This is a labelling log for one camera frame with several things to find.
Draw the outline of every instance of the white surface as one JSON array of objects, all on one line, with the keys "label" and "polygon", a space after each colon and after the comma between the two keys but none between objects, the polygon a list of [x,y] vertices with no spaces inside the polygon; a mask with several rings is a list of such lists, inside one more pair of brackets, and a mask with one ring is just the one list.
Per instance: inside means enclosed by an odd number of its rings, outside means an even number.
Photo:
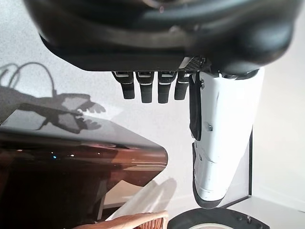
[{"label": "white surface", "polygon": [[305,211],[304,25],[303,9],[287,54],[266,67],[253,131],[253,194],[301,211]]},{"label": "white surface", "polygon": [[251,197],[229,209],[250,215],[267,224],[270,229],[305,228],[305,213],[260,198]]},{"label": "white surface", "polygon": [[195,185],[206,201],[222,199],[244,155],[251,134],[264,69],[246,80],[200,73],[201,140],[195,141]]},{"label": "white surface", "polygon": [[[21,65],[37,61],[46,65],[53,78],[57,92],[89,94],[93,102],[106,108],[103,114],[93,114],[113,122],[163,146],[169,155],[167,168],[153,181],[154,188],[170,190],[170,195],[156,191],[155,209],[169,210],[171,217],[197,208],[192,189],[192,142],[189,130],[188,95],[184,101],[174,101],[174,85],[168,104],[157,103],[157,81],[153,82],[153,103],[142,104],[140,87],[135,84],[134,100],[124,100],[121,86],[111,73],[86,72],[53,55],[42,44],[40,37],[21,0],[0,1],[0,66],[15,62]],[[2,79],[7,85],[10,73]],[[39,68],[22,70],[16,89],[36,97],[51,96],[50,80]],[[233,185],[223,203],[231,202],[247,194],[248,155],[235,175]]]}]

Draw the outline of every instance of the glossy brown surface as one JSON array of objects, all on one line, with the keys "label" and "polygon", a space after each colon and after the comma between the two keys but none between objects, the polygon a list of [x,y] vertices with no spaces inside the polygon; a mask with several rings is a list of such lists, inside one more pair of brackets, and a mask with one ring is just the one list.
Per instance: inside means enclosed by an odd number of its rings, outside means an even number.
[{"label": "glossy brown surface", "polygon": [[118,182],[145,186],[167,164],[162,147],[113,123],[112,128],[143,144],[103,142],[105,134],[101,141],[85,134],[63,138],[58,132],[5,124],[0,127],[2,229],[68,229],[93,223],[100,218],[105,194]]}]

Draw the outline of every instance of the white floor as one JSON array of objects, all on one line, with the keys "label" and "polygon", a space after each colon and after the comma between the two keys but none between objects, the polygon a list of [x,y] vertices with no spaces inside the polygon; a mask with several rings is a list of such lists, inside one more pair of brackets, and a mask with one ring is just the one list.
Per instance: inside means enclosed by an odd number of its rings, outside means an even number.
[{"label": "white floor", "polygon": [[305,229],[305,213],[273,202],[251,197],[229,209],[250,215],[270,229]]}]

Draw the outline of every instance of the screw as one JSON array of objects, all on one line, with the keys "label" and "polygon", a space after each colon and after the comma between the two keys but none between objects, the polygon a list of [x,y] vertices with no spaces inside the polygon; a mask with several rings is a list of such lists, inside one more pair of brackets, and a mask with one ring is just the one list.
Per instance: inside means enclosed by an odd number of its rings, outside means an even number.
[{"label": "screw", "polygon": [[203,89],[204,87],[205,87],[204,81],[202,80],[202,81],[201,81],[201,89]]}]

